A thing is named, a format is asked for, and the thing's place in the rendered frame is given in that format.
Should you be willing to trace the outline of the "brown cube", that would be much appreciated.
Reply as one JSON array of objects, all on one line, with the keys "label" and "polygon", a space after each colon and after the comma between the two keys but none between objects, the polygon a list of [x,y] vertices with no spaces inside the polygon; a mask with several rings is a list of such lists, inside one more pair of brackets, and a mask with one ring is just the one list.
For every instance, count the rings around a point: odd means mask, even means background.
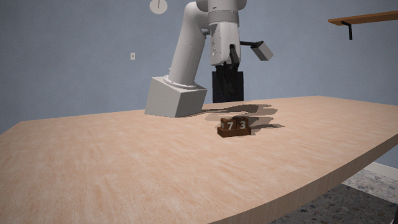
[{"label": "brown cube", "polygon": [[248,118],[241,116],[234,119],[236,119],[236,129],[248,128]]},{"label": "brown cube", "polygon": [[236,129],[236,119],[221,118],[221,129],[223,130]]}]

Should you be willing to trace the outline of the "brown wooden tray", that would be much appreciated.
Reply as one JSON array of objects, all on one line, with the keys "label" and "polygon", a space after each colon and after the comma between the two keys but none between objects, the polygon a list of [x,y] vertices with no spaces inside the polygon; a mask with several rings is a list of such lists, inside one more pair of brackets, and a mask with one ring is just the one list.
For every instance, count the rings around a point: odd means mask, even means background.
[{"label": "brown wooden tray", "polygon": [[243,128],[243,129],[229,129],[223,130],[221,127],[217,127],[217,134],[222,138],[235,137],[235,136],[247,136],[251,135],[251,128]]}]

